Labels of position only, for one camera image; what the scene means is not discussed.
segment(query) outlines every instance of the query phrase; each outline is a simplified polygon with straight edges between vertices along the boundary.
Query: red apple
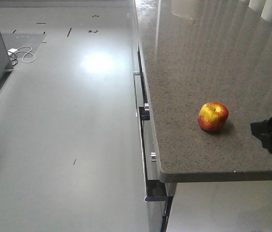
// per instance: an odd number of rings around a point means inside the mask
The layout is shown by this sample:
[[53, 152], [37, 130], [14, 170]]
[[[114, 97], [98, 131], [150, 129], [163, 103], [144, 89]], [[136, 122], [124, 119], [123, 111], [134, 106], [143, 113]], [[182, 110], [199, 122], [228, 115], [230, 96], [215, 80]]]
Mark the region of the red apple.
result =
[[209, 102], [200, 109], [198, 123], [203, 130], [216, 132], [222, 129], [227, 118], [226, 106], [218, 102]]

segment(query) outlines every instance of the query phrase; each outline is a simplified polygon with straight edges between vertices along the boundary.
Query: gray speckled countertop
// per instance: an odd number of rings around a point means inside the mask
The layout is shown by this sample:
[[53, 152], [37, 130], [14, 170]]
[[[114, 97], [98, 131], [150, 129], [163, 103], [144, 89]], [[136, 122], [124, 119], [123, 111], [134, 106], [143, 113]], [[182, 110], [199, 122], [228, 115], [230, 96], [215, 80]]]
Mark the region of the gray speckled countertop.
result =
[[[241, 1], [136, 1], [162, 182], [272, 180], [250, 123], [272, 116], [272, 25]], [[229, 118], [200, 129], [207, 102]]]

